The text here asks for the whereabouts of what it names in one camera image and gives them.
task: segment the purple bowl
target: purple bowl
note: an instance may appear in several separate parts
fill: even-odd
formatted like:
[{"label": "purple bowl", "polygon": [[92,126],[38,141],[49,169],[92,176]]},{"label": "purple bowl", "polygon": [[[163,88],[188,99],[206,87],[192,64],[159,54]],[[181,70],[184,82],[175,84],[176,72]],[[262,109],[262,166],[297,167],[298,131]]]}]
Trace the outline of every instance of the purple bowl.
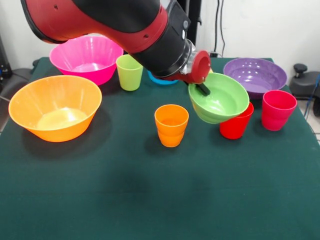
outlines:
[{"label": "purple bowl", "polygon": [[244,86],[251,99],[262,99],[264,93],[279,90],[287,82],[287,74],[281,67],[261,58],[231,60],[223,73]]}]

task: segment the orange bowl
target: orange bowl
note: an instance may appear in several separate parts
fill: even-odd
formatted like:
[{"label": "orange bowl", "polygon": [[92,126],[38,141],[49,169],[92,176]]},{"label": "orange bowl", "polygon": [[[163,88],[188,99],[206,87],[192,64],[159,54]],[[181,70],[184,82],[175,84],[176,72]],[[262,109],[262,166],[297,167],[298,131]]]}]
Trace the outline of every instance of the orange bowl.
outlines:
[{"label": "orange bowl", "polygon": [[12,120],[48,142],[86,131],[102,101],[99,87],[79,76],[50,76],[21,88],[9,103]]}]

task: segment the bowl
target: bowl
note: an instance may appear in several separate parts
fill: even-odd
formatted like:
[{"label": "bowl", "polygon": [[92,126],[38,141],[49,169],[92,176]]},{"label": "bowl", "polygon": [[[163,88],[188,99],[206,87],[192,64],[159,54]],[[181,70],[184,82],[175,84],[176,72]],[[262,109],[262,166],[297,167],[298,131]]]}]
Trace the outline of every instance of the bowl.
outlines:
[{"label": "bowl", "polygon": [[260,58],[237,58],[228,62],[223,73],[244,86],[251,99],[262,99],[264,93],[286,85],[286,72],[271,61]]},{"label": "bowl", "polygon": [[50,61],[64,75],[102,85],[111,79],[116,60],[123,54],[123,49],[105,36],[81,36],[57,45],[50,52]]},{"label": "bowl", "polygon": [[243,113],[249,106],[249,95],[236,80],[220,73],[210,73],[204,84],[210,89],[203,96],[195,84],[188,91],[198,117],[209,124],[219,124]]},{"label": "bowl", "polygon": [[70,75],[50,76],[21,88],[9,103],[12,120],[48,142],[65,142],[88,128],[102,101],[92,81]]},{"label": "bowl", "polygon": [[178,82],[178,80],[168,81],[168,80],[158,79],[158,78],[155,78],[150,71],[147,71],[147,72],[148,72],[149,78],[150,78],[151,81],[154,82],[155,84],[159,84],[159,85],[172,85],[172,84],[176,84],[176,83]]}]

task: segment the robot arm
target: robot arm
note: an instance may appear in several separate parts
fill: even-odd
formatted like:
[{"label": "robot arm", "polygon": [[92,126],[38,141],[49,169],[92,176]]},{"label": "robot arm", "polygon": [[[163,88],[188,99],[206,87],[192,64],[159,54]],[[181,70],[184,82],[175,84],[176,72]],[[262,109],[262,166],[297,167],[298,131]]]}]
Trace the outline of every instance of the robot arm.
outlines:
[{"label": "robot arm", "polygon": [[156,77],[201,84],[210,70],[206,51],[186,38],[190,20],[176,0],[21,0],[41,40],[61,44],[90,33],[119,44]]}]

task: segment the lime green cup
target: lime green cup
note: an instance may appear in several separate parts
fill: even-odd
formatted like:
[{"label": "lime green cup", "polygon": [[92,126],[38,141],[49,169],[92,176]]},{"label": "lime green cup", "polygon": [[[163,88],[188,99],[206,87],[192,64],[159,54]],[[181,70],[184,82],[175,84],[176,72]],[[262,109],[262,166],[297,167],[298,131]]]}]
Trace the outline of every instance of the lime green cup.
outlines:
[{"label": "lime green cup", "polygon": [[120,86],[126,91],[135,91],[140,87],[144,67],[132,56],[126,54],[116,60]]},{"label": "lime green cup", "polygon": [[203,96],[194,84],[189,84],[188,91],[195,113],[206,123],[225,122],[247,109],[249,95],[233,78],[214,72],[206,77],[204,84],[211,91],[208,96]]}]

